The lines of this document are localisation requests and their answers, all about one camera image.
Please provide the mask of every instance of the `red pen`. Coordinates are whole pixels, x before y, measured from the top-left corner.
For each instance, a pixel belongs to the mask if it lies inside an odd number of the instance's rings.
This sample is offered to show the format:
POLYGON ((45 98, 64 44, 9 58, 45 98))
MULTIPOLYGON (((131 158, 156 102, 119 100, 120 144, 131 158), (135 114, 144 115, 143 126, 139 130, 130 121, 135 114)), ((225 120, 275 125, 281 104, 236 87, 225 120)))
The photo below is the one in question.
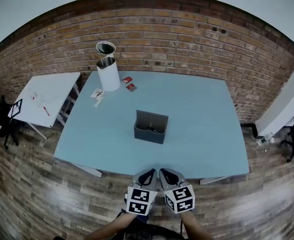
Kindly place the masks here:
POLYGON ((43 106, 43 109, 46 111, 47 115, 50 117, 50 115, 49 115, 47 109, 46 109, 44 106, 43 106))

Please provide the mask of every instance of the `wooden floor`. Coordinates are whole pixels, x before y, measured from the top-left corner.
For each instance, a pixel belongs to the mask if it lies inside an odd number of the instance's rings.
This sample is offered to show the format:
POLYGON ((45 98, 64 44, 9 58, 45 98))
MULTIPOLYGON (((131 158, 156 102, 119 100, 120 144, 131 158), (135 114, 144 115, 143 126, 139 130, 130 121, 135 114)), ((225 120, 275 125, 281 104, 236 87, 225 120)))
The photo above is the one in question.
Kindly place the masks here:
MULTIPOLYGON (((82 239, 125 207, 129 176, 97 178, 54 159, 61 130, 43 129, 44 141, 24 128, 19 146, 8 150, 0 139, 0 240, 82 239)), ((193 212, 217 239, 294 239, 294 162, 285 157, 290 151, 276 144, 258 149, 248 130, 243 133, 250 173, 209 185, 192 182, 193 212)), ((150 215, 150 223, 179 232, 179 217, 160 195, 150 215)))

